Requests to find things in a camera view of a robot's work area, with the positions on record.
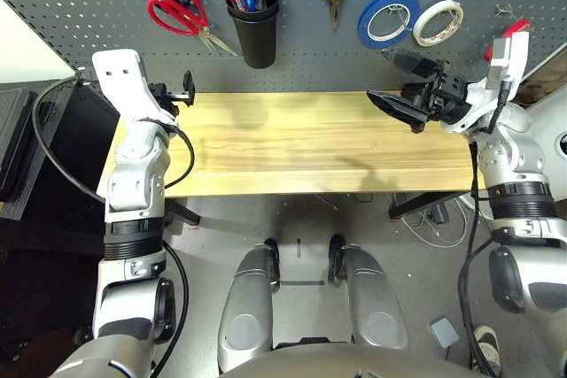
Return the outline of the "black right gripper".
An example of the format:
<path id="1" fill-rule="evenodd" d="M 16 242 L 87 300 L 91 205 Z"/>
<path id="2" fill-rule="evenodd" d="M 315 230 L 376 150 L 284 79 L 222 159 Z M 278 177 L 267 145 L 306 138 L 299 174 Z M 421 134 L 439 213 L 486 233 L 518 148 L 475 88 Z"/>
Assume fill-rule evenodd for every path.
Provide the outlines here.
<path id="1" fill-rule="evenodd" d="M 405 49 L 383 49 L 382 56 L 396 68 L 425 79 L 402 87 L 401 96 L 368 90 L 370 102 L 410 126 L 413 133 L 424 131 L 427 121 L 455 124 L 470 110 L 466 102 L 467 85 L 464 78 L 452 70 L 448 61 L 433 61 Z"/>

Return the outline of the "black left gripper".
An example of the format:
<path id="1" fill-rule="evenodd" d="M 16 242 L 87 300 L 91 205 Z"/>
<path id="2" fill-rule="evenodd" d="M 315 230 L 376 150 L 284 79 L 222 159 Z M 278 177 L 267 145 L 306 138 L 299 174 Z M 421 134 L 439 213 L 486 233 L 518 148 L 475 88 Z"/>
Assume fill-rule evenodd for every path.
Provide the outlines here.
<path id="1" fill-rule="evenodd" d="M 185 99 L 183 93 L 168 91 L 164 83 L 150 83 L 148 88 L 160 108 L 172 116 L 179 114 L 176 102 L 184 102 L 187 106 L 194 105 L 196 88 L 190 70 L 183 75 L 183 93 L 187 95 Z"/>

